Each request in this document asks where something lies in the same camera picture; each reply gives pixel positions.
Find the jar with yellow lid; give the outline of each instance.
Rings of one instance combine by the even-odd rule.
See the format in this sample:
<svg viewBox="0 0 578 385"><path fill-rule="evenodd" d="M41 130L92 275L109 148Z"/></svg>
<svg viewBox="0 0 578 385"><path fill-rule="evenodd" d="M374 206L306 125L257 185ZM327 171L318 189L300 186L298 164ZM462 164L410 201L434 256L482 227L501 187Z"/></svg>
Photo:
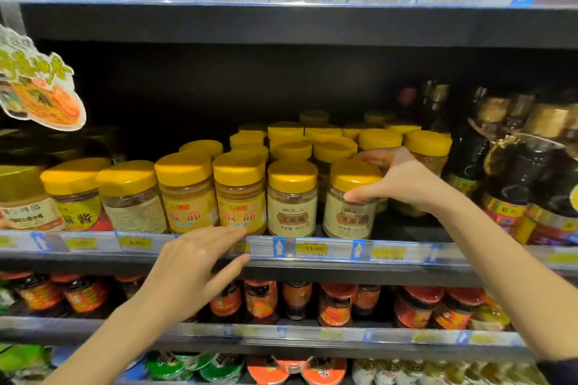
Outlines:
<svg viewBox="0 0 578 385"><path fill-rule="evenodd" d="M222 226L245 227L247 234L267 229L265 163L247 151L225 153L213 160Z"/></svg>
<svg viewBox="0 0 578 385"><path fill-rule="evenodd" d="M403 146L408 148L418 162L439 177L447 162L447 155L452 147L452 138L434 131L412 131L404 136ZM391 206L407 216L419 217L426 214L411 204L401 201L393 200Z"/></svg>
<svg viewBox="0 0 578 385"><path fill-rule="evenodd" d="M329 183L331 164L341 159L348 159L357 153L357 143L347 137L333 137L313 143L313 162L317 166L318 201L325 206L325 193Z"/></svg>
<svg viewBox="0 0 578 385"><path fill-rule="evenodd" d="M357 143L358 140L357 138L359 137L359 134L363 130L366 130L367 128L370 128L370 126L365 122L348 123L347 125L343 126L341 130L341 135Z"/></svg>
<svg viewBox="0 0 578 385"><path fill-rule="evenodd" d="M267 213L273 236L312 236L317 215L317 167L305 160L271 164Z"/></svg>
<svg viewBox="0 0 578 385"><path fill-rule="evenodd" d="M294 137L303 135L303 125L297 122L276 122L267 128L269 143L277 137Z"/></svg>
<svg viewBox="0 0 578 385"><path fill-rule="evenodd" d="M329 113L323 110L303 110L299 113L299 123L305 127L327 125Z"/></svg>
<svg viewBox="0 0 578 385"><path fill-rule="evenodd" d="M377 166L356 159L338 160L331 165L323 230L331 238L367 239L371 235L377 198L347 202L346 192L381 179Z"/></svg>
<svg viewBox="0 0 578 385"><path fill-rule="evenodd" d="M258 143L245 143L244 145L237 145L235 148L231 149L231 152L233 151L251 152L261 157L265 163L267 163L269 160L269 149L264 145L259 145Z"/></svg>
<svg viewBox="0 0 578 385"><path fill-rule="evenodd" d="M313 141L304 136L277 137L271 140L271 161L309 160L313 155Z"/></svg>
<svg viewBox="0 0 578 385"><path fill-rule="evenodd" d="M62 218L40 174L44 165L0 165L0 207L10 228L61 230Z"/></svg>
<svg viewBox="0 0 578 385"><path fill-rule="evenodd" d="M239 145L262 145L264 141L262 133L244 131L236 133L229 137L229 144L231 149Z"/></svg>
<svg viewBox="0 0 578 385"><path fill-rule="evenodd" d="M523 132L546 139L556 139L562 134L568 113L566 106L538 104L530 113Z"/></svg>
<svg viewBox="0 0 578 385"><path fill-rule="evenodd" d="M98 173L110 167L109 159L70 160L40 175L67 231L110 231L114 228L98 196Z"/></svg>
<svg viewBox="0 0 578 385"><path fill-rule="evenodd" d="M117 230L166 233L165 210L154 163L131 160L101 170L98 192Z"/></svg>
<svg viewBox="0 0 578 385"><path fill-rule="evenodd" d="M365 123L373 128L383 128L393 118L394 113L381 110L366 111L363 116Z"/></svg>
<svg viewBox="0 0 578 385"><path fill-rule="evenodd" d="M304 135L311 140L323 140L330 137L341 137L343 131L335 125L324 125L321 127L305 127Z"/></svg>
<svg viewBox="0 0 578 385"><path fill-rule="evenodd" d="M203 151L212 159L216 159L222 154L222 143L217 140L195 140L179 148L179 152L184 151Z"/></svg>
<svg viewBox="0 0 578 385"><path fill-rule="evenodd" d="M204 152L177 152L154 164L171 232L219 224L213 165Z"/></svg>
<svg viewBox="0 0 578 385"><path fill-rule="evenodd" d="M363 130L359 135L359 148L363 151L378 148L398 148L401 146L403 136L397 131L382 128L370 128ZM376 213L386 210L387 198L380 198Z"/></svg>

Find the glass bottle with label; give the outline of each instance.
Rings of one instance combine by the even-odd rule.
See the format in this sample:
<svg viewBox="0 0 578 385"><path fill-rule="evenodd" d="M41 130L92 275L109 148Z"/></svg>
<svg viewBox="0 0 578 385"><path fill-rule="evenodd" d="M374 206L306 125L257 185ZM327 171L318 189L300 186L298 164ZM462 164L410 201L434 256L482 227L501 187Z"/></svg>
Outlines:
<svg viewBox="0 0 578 385"><path fill-rule="evenodd" d="M403 137L403 146L409 149L418 162L439 177L446 164L452 138L433 131L412 131ZM419 217L426 214L405 202L392 200L390 205L407 216Z"/></svg>
<svg viewBox="0 0 578 385"><path fill-rule="evenodd" d="M245 227L247 234L267 229L265 163L250 152L228 152L213 160L222 226Z"/></svg>
<svg viewBox="0 0 578 385"><path fill-rule="evenodd" d="M211 157L177 152L154 165L171 232L187 233L219 224Z"/></svg>
<svg viewBox="0 0 578 385"><path fill-rule="evenodd" d="M346 137L334 137L329 140L320 140L313 143L313 162L317 165L319 206L325 206L327 188L329 187L329 173L331 165L340 159L348 159L357 153L357 143Z"/></svg>
<svg viewBox="0 0 578 385"><path fill-rule="evenodd" d="M299 123L304 127L327 125L329 118L329 113L323 110L303 110L299 113Z"/></svg>
<svg viewBox="0 0 578 385"><path fill-rule="evenodd" d="M51 274L74 311L83 318L106 319L116 308L106 286L94 275Z"/></svg>
<svg viewBox="0 0 578 385"><path fill-rule="evenodd" d="M531 245L572 245L578 233L578 152L553 152L548 177L532 187L532 203L513 236Z"/></svg>
<svg viewBox="0 0 578 385"><path fill-rule="evenodd" d="M166 233L169 228L154 163L132 160L101 170L98 192L117 230Z"/></svg>
<svg viewBox="0 0 578 385"><path fill-rule="evenodd" d="M313 141L305 136L276 137L270 142L271 162L277 160L309 160L313 155Z"/></svg>
<svg viewBox="0 0 578 385"><path fill-rule="evenodd" d="M489 98L480 106L475 122L470 120L456 131L444 179L469 198L486 177L484 161L491 148L490 139L499 133L508 103L504 98Z"/></svg>
<svg viewBox="0 0 578 385"><path fill-rule="evenodd" d="M216 159L222 154L222 143L217 140L195 140L181 146L179 152L183 151L201 151Z"/></svg>
<svg viewBox="0 0 578 385"><path fill-rule="evenodd" d="M482 210L507 233L514 233L530 205L530 191L561 145L541 137L518 135L506 148L503 167L486 181Z"/></svg>
<svg viewBox="0 0 578 385"><path fill-rule="evenodd" d="M367 239L371 235L378 199L347 202L346 192L381 180L377 166L361 160L338 160L331 165L323 230L330 238Z"/></svg>
<svg viewBox="0 0 578 385"><path fill-rule="evenodd" d="M114 228L98 196L97 175L110 167L103 157L71 160L40 175L67 231L111 231Z"/></svg>
<svg viewBox="0 0 578 385"><path fill-rule="evenodd" d="M9 228L61 230L62 218L45 191L43 165L0 165L0 208Z"/></svg>
<svg viewBox="0 0 578 385"><path fill-rule="evenodd" d="M312 236L317 215L317 167L304 160L278 160L269 166L267 213L273 236Z"/></svg>

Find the beige label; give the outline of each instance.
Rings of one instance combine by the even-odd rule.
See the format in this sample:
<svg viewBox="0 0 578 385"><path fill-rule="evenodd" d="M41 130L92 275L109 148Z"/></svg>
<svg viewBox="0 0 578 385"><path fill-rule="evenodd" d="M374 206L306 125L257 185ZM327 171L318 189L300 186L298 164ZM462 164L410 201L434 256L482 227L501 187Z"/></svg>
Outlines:
<svg viewBox="0 0 578 385"><path fill-rule="evenodd" d="M186 233L197 228L215 225L219 220L217 197L214 190L195 198L173 199L163 197L170 230Z"/></svg>
<svg viewBox="0 0 578 385"><path fill-rule="evenodd" d="M117 230L164 233L166 219L161 199L155 198L133 207L105 207L112 225Z"/></svg>
<svg viewBox="0 0 578 385"><path fill-rule="evenodd" d="M274 236L309 237L315 231L317 196L303 204L284 204L267 197L267 228Z"/></svg>
<svg viewBox="0 0 578 385"><path fill-rule="evenodd" d="M47 198L18 207L3 207L2 214L11 228L20 230L62 229L62 219L54 206L54 199Z"/></svg>
<svg viewBox="0 0 578 385"><path fill-rule="evenodd" d="M376 202L348 204L327 193L323 228L343 239L364 239L371 233Z"/></svg>
<svg viewBox="0 0 578 385"><path fill-rule="evenodd" d="M222 226L245 227L251 234L267 222L265 192L251 199L225 199L217 195L219 218Z"/></svg>

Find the hand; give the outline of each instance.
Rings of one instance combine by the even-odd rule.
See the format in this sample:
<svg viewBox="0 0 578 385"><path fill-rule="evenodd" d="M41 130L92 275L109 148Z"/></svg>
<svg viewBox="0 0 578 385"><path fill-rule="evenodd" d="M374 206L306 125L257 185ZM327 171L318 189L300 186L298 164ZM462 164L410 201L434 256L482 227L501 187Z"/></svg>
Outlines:
<svg viewBox="0 0 578 385"><path fill-rule="evenodd" d="M161 332L188 319L249 262L250 256L242 254L211 274L217 259L246 234L242 227L205 227L166 243L143 286L126 306L147 314Z"/></svg>
<svg viewBox="0 0 578 385"><path fill-rule="evenodd" d="M353 158L389 169L380 181L345 193L346 201L361 202L375 197L394 198L427 212L428 208L440 199L440 192L448 187L404 147L371 149Z"/></svg>

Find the jar with red lid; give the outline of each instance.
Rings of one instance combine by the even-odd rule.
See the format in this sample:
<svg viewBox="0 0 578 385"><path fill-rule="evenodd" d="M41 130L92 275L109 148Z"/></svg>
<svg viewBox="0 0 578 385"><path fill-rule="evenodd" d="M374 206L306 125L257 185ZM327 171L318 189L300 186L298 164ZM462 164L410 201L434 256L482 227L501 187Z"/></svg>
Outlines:
<svg viewBox="0 0 578 385"><path fill-rule="evenodd" d="M283 282L283 299L287 305L287 316L291 320L302 320L307 315L307 304L311 300L313 283Z"/></svg>
<svg viewBox="0 0 578 385"><path fill-rule="evenodd" d="M62 291L46 274L3 272L2 279L25 301L32 315L60 318L72 313Z"/></svg>
<svg viewBox="0 0 578 385"><path fill-rule="evenodd" d="M319 293L319 324L343 327L351 323L351 305L357 285L321 283Z"/></svg>
<svg viewBox="0 0 578 385"><path fill-rule="evenodd" d="M96 276L51 274L50 280L60 286L72 309L85 318L106 319L115 308L108 301L108 290Z"/></svg>
<svg viewBox="0 0 578 385"><path fill-rule="evenodd" d="M213 300L210 308L217 323L242 323L243 293L239 282L229 283Z"/></svg>
<svg viewBox="0 0 578 385"><path fill-rule="evenodd" d="M442 302L434 310L430 326L435 329L465 330L472 314L484 303L480 288L446 288Z"/></svg>
<svg viewBox="0 0 578 385"><path fill-rule="evenodd" d="M440 287L402 286L394 303L395 323L399 327L425 329L442 298Z"/></svg>
<svg viewBox="0 0 578 385"><path fill-rule="evenodd" d="M380 293L381 286L379 285L359 285L353 302L353 312L362 317L373 315Z"/></svg>
<svg viewBox="0 0 578 385"><path fill-rule="evenodd" d="M261 280L245 280L245 299L247 310L260 323L276 323L278 316L277 308L277 282Z"/></svg>
<svg viewBox="0 0 578 385"><path fill-rule="evenodd" d="M130 300L139 291L141 286L146 280L146 276L114 276L117 282L119 282L120 289L123 290L126 295L126 299Z"/></svg>

